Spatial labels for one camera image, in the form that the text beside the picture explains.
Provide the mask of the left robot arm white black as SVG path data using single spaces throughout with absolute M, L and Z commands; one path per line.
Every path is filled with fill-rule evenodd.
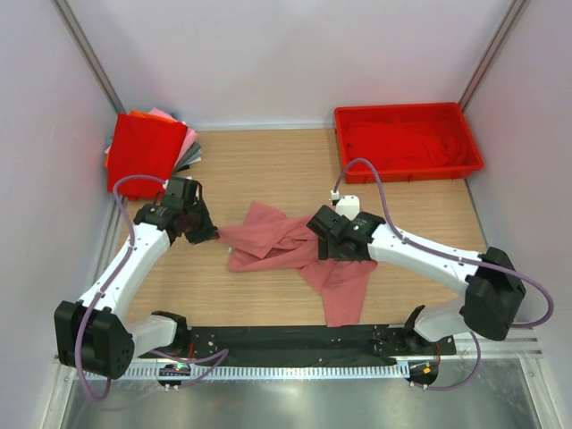
M 173 177 L 162 189 L 159 200 L 128 220 L 128 238 L 97 281 L 77 301 L 63 301 L 55 310 L 61 364 L 117 380 L 133 358 L 156 350 L 177 358 L 188 350 L 182 315 L 155 311 L 135 324 L 124 322 L 151 268 L 179 237 L 193 245 L 218 237 L 199 181 Z

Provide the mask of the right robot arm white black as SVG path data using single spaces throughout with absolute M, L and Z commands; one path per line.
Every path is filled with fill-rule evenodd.
M 434 343 L 474 332 L 503 341 L 526 295 L 512 273 L 508 255 L 497 248 L 485 253 L 443 246 L 391 227 L 380 216 L 360 212 L 349 219 L 322 206 L 307 223 L 319 239 L 320 258 L 374 261 L 407 268 L 448 287 L 457 297 L 436 307 L 416 307 L 403 326 L 406 349 L 422 354 Z

